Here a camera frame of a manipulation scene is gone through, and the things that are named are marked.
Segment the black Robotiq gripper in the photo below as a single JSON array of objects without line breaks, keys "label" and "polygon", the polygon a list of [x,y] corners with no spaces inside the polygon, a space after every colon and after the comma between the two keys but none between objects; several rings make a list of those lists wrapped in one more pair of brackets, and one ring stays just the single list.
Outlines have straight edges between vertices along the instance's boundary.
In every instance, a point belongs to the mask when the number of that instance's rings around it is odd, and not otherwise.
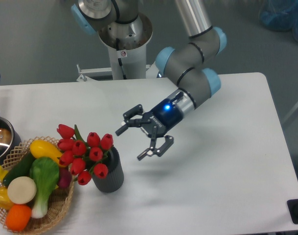
[{"label": "black Robotiq gripper", "polygon": [[[151,138],[149,147],[137,156],[139,161],[146,156],[152,157],[157,155],[161,157],[174,143],[174,138],[165,134],[183,119],[183,113],[176,105],[176,101],[174,98],[166,98],[144,114],[143,106],[138,104],[123,114],[124,121],[115,132],[117,136],[120,136],[130,127],[136,127],[141,128]],[[154,126],[157,132],[155,138],[152,138]],[[156,148],[157,138],[163,136],[164,143]]]}]

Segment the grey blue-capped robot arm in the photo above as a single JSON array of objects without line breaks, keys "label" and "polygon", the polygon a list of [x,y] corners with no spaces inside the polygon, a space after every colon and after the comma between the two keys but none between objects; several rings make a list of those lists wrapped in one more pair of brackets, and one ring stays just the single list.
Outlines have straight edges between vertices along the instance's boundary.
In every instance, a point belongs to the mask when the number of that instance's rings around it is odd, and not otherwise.
[{"label": "grey blue-capped robot arm", "polygon": [[[116,132],[121,135],[128,128],[137,127],[150,138],[150,146],[138,156],[139,160],[162,156],[174,141],[168,131],[221,88],[215,71],[197,67],[226,47],[225,33],[212,26],[201,0],[178,0],[176,7],[190,41],[181,50],[161,50],[153,66],[177,89],[149,112],[144,112],[141,105],[125,112]],[[146,64],[146,46],[153,30],[150,20],[139,12],[138,1],[77,0],[71,12],[83,31],[98,34],[108,48],[114,80],[147,76],[150,68]]]}]

